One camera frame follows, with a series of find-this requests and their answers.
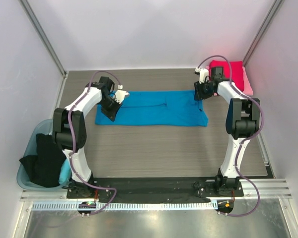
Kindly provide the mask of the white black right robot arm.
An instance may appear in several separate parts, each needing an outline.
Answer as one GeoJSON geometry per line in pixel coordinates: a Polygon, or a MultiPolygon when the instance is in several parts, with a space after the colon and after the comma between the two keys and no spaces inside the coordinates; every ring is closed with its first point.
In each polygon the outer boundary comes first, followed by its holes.
{"type": "Polygon", "coordinates": [[[223,67],[211,70],[196,68],[199,80],[194,83],[194,99],[202,101],[217,94],[228,103],[225,129],[228,145],[224,161],[213,181],[197,181],[194,187],[198,195],[206,197],[229,197],[244,195],[240,182],[240,165],[250,137],[260,127],[259,100],[244,95],[235,84],[225,78],[223,67]]]}

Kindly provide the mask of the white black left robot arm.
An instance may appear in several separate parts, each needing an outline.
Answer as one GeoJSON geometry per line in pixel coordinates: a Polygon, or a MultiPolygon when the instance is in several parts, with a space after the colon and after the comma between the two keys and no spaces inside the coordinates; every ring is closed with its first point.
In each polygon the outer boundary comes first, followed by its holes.
{"type": "Polygon", "coordinates": [[[90,198],[97,190],[84,150],[87,142],[85,117],[94,106],[99,105],[101,113],[114,122],[129,95],[121,83],[118,83],[116,91],[114,88],[115,83],[102,76],[98,82],[89,82],[71,104],[54,110],[52,137],[70,165],[72,177],[64,188],[71,196],[90,198]]]}

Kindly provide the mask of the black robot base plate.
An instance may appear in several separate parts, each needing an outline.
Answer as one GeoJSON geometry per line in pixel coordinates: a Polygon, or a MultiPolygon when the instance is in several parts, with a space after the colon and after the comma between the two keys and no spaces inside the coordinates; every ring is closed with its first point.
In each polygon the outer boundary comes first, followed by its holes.
{"type": "Polygon", "coordinates": [[[170,178],[92,178],[91,185],[106,190],[116,188],[115,201],[154,203],[166,199],[243,197],[239,178],[221,180],[215,177],[170,178]]]}

